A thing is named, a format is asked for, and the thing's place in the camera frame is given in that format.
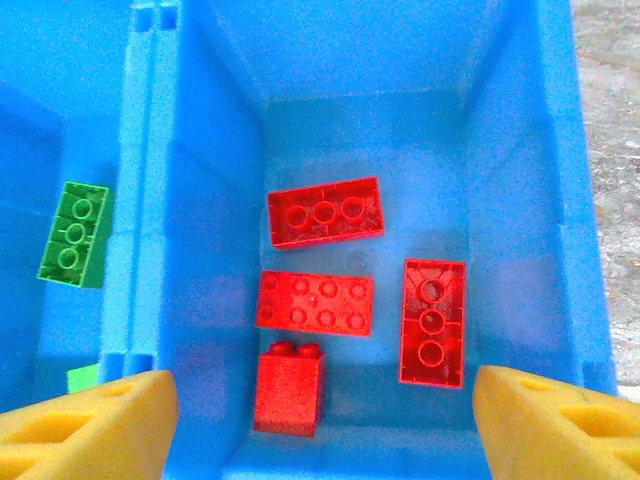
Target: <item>red lego duplo brick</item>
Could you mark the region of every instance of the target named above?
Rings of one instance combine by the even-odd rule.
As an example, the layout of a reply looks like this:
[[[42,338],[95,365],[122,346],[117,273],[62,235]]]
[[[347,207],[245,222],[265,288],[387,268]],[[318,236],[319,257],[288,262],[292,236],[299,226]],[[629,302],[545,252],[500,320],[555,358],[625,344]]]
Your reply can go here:
[[[367,337],[373,279],[262,272],[256,325],[307,333]]]
[[[464,263],[405,262],[400,382],[462,387],[465,289]]]
[[[253,428],[312,437],[322,416],[325,355],[316,344],[296,350],[277,342],[260,355]]]
[[[384,234],[375,177],[267,195],[275,248],[311,247]]]

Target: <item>bin floor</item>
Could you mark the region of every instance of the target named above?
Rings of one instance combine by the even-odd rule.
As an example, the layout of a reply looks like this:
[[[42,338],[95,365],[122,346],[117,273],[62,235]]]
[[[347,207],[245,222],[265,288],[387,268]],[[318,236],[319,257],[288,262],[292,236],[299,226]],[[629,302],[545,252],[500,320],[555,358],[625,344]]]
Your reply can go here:
[[[318,342],[327,352],[327,424],[472,428],[470,385],[402,385],[397,370],[404,260],[468,257],[466,170],[455,112],[450,94],[434,92],[282,101],[267,111],[267,191],[366,176],[380,185],[382,238],[279,252],[262,215],[263,269],[375,281],[370,338],[261,330],[261,351],[292,339]]]

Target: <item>gravel ground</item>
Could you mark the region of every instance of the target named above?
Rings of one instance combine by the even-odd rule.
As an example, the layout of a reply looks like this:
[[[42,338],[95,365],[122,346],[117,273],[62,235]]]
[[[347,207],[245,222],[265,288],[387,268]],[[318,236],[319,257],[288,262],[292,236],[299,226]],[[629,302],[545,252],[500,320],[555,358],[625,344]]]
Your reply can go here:
[[[640,0],[573,7],[618,378],[640,386]]]

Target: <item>blue plastic container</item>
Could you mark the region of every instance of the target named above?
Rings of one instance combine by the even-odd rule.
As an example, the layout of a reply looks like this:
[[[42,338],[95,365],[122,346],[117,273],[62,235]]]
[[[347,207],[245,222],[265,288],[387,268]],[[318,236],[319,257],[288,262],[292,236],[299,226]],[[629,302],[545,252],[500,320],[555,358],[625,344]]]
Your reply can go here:
[[[481,365],[616,389],[571,32],[568,0],[9,0],[0,411],[170,369],[167,479],[488,478]],[[383,238],[271,247],[265,192],[373,175]],[[35,278],[66,180],[116,189],[102,290]],[[463,390],[397,381],[405,258],[468,263]],[[373,276],[371,337],[258,331],[261,269]],[[313,439],[251,430],[283,338],[328,353]]]

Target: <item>adjacent blue bin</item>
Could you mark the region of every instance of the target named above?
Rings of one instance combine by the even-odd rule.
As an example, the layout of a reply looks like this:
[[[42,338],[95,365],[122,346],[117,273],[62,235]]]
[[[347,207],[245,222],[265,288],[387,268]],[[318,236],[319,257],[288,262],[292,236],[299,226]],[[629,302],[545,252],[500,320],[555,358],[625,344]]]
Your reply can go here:
[[[169,369],[166,479],[488,478],[481,365],[615,393],[568,4],[9,0],[0,411]],[[373,175],[383,238],[271,247],[265,192]],[[35,278],[66,180],[116,190],[102,290]],[[397,381],[405,258],[468,263],[463,390]],[[373,276],[371,337],[257,330],[262,269]],[[313,439],[251,430],[283,338],[328,353]]]

